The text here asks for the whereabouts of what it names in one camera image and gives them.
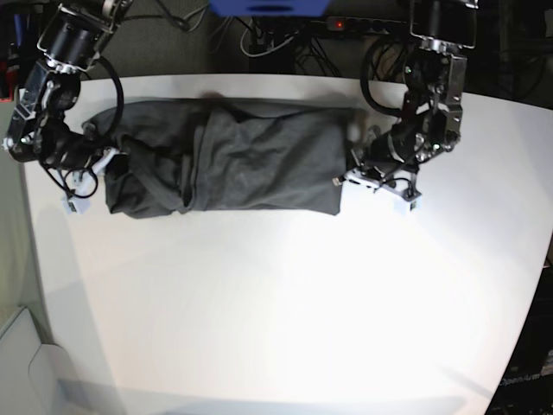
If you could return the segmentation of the dark grey t-shirt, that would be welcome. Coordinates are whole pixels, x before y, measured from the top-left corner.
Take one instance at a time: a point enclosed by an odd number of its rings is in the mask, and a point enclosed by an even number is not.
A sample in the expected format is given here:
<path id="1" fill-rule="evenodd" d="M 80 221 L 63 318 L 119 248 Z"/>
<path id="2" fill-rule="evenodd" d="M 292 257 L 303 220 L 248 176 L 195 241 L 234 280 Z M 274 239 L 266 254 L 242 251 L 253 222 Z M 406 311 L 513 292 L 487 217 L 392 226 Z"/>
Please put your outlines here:
<path id="1" fill-rule="evenodd" d="M 175 99 L 125 106 L 105 169 L 113 214 L 147 219 L 213 210 L 335 215 L 353 108 L 256 99 Z"/>

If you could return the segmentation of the red clamp at table corner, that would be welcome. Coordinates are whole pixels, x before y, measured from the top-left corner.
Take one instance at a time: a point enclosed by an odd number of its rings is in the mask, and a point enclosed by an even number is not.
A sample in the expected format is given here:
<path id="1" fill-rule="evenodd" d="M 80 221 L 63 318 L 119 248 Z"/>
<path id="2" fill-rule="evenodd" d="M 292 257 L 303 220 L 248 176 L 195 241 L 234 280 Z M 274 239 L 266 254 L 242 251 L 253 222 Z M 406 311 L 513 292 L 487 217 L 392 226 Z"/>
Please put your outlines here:
<path id="1" fill-rule="evenodd" d="M 19 66 L 11 63 L 7 59 L 1 59 L 1 78 L 0 78 L 0 100 L 2 102 L 10 102 L 14 99 L 15 89 L 17 85 Z"/>

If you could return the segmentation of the black power strip red light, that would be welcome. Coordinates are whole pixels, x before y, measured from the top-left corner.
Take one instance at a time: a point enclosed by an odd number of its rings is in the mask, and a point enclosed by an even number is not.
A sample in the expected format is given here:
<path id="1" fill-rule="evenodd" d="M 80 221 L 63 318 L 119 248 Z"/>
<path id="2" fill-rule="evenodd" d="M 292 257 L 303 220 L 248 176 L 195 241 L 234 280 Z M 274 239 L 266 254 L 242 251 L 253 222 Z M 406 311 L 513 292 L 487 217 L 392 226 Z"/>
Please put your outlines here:
<path id="1" fill-rule="evenodd" d="M 408 22 L 360 17 L 329 16 L 327 30 L 349 35 L 408 35 Z"/>

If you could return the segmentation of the blue box at top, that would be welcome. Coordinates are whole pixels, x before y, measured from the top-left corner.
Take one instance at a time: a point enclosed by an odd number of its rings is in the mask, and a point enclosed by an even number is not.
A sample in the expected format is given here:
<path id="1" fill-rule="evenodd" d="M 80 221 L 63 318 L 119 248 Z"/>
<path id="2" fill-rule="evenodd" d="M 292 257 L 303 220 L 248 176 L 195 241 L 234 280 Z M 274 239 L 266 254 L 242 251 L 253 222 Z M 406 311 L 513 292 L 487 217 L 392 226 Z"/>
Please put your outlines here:
<path id="1" fill-rule="evenodd" d="M 211 0 L 219 16 L 321 16 L 329 0 Z"/>

